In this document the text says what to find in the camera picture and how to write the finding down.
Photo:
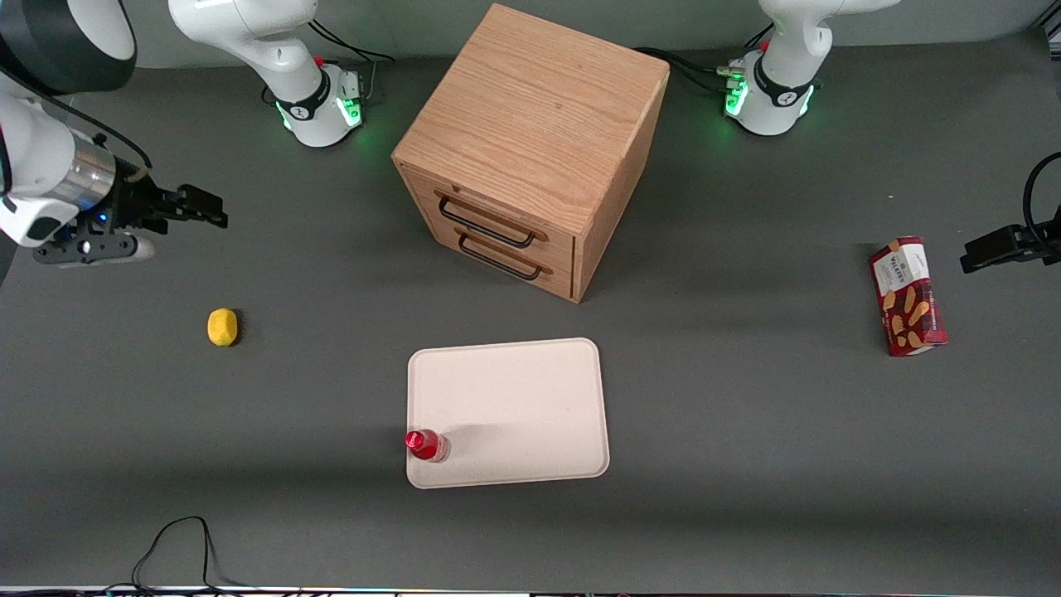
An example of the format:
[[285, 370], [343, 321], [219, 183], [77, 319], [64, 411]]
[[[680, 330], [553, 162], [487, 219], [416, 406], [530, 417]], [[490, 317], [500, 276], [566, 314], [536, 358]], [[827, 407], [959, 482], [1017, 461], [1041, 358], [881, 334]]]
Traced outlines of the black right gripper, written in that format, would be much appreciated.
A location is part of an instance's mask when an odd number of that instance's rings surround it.
[[163, 221], [182, 221], [185, 216], [228, 228], [222, 197], [193, 185], [181, 185], [175, 191], [159, 189], [149, 174], [139, 173], [131, 162], [116, 162], [114, 186], [104, 197], [107, 231], [143, 228], [162, 235]]

